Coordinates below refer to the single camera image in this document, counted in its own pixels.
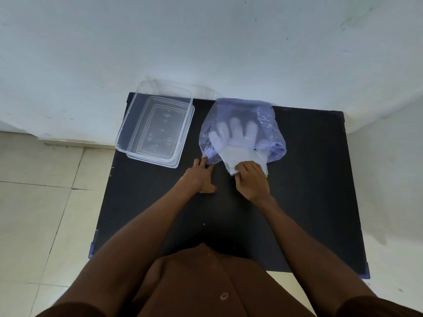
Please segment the table top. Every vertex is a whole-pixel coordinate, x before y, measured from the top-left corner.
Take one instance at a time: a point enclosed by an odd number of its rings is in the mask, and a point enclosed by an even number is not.
[[[130,93],[127,103],[132,100]],[[201,156],[198,137],[213,101],[194,99],[195,113],[176,169],[115,152],[93,241],[93,253],[165,194]],[[343,113],[274,107],[287,154],[268,164],[269,186],[280,207],[307,233],[360,275],[368,275]],[[214,194],[197,194],[173,224],[161,255],[202,242],[250,258],[268,271],[290,269],[260,211],[242,197],[219,162]]]

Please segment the person's left hand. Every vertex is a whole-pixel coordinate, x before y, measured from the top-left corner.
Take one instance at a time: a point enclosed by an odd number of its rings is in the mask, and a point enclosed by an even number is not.
[[[179,181],[188,186],[196,187],[197,192],[205,194],[215,192],[217,188],[215,185],[212,185],[212,171],[214,164],[211,164],[208,168],[206,168],[206,163],[206,156],[201,157],[201,162],[199,159],[195,159],[192,168],[188,168]]]

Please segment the transparent plastic box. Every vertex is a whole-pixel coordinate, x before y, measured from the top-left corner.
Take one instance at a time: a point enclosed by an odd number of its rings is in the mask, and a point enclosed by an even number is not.
[[[194,106],[192,93],[174,84],[170,81],[140,84],[116,138],[117,150],[151,164],[178,166]]]

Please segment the white plastic glove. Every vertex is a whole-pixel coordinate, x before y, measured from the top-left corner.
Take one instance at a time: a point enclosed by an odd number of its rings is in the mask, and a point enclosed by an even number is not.
[[[232,137],[229,136],[229,128],[226,122],[217,124],[217,132],[211,131],[209,139],[213,148],[217,151],[225,164],[226,170],[231,176],[238,171],[235,166],[241,161],[254,161],[262,166],[267,176],[267,158],[270,149],[254,149],[258,133],[257,124],[250,120],[245,128],[245,136],[242,131],[241,121],[238,118],[232,118],[229,121]],[[267,140],[261,140],[258,145],[264,145]]]

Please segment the translucent purple bag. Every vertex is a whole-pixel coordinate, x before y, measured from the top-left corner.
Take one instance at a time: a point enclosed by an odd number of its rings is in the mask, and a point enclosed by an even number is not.
[[[231,175],[235,165],[252,160],[267,175],[267,163],[286,154],[272,105],[264,101],[217,99],[203,122],[198,141],[208,163],[221,160]]]

